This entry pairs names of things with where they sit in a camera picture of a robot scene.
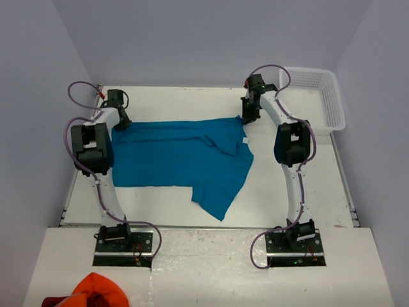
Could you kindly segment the blue t shirt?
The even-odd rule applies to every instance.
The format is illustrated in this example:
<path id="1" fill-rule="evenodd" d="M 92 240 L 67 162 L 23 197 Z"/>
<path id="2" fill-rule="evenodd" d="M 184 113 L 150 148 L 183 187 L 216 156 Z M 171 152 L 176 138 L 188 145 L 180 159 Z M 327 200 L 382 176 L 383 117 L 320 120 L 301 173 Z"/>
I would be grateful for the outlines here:
<path id="1" fill-rule="evenodd" d="M 254 156 L 242 119 L 134 122 L 112 131 L 116 187 L 189 187 L 191 200 L 222 221 Z"/>

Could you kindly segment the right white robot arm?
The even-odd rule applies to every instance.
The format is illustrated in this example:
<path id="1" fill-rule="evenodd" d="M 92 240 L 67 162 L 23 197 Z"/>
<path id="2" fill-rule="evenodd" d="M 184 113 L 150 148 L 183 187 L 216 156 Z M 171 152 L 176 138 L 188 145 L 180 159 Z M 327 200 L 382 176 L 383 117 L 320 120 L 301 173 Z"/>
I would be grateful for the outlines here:
<path id="1" fill-rule="evenodd" d="M 315 234 L 304 183 L 305 165 L 316 153 L 315 137 L 309 122 L 293 115 L 279 100 L 281 90 L 264 82 L 261 74 L 248 76 L 244 88 L 247 92 L 241 98 L 243 123 L 255 122 L 264 110 L 277 128 L 274 157 L 284 172 L 288 194 L 285 243 L 290 250 L 300 251 Z"/>

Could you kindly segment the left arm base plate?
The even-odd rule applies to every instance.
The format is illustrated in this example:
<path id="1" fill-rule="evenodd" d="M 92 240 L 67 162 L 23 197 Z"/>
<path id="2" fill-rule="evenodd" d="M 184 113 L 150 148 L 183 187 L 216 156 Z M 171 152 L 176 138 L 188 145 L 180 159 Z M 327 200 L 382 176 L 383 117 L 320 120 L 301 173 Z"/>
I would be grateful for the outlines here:
<path id="1" fill-rule="evenodd" d="M 99 234 L 93 255 L 94 267 L 147 267 L 151 268 L 153 258 L 153 232 L 131 232 L 127 239 L 104 242 Z"/>

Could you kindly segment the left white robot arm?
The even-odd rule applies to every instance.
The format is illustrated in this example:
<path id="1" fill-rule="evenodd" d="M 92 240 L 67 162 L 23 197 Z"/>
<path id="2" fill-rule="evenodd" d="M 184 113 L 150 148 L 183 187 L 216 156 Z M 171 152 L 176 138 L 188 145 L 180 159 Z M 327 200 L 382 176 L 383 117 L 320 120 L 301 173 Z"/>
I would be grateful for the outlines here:
<path id="1" fill-rule="evenodd" d="M 100 206 L 101 227 L 98 243 L 128 250 L 133 243 L 130 226 L 119 204 L 113 184 L 114 150 L 112 132 L 125 130 L 131 120 L 126 114 L 129 97 L 123 90 L 108 90 L 96 115 L 82 125 L 69 124 L 65 136 L 66 149 L 75 167 L 88 179 Z"/>

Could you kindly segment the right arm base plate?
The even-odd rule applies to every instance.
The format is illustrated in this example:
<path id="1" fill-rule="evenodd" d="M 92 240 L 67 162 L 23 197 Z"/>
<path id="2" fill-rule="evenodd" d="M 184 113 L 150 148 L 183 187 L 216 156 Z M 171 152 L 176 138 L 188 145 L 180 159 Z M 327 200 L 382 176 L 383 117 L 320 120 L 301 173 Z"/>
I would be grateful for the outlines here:
<path id="1" fill-rule="evenodd" d="M 325 254 L 319 230 L 314 237 L 292 241 L 284 232 L 265 235 L 268 265 L 275 267 L 324 267 Z"/>

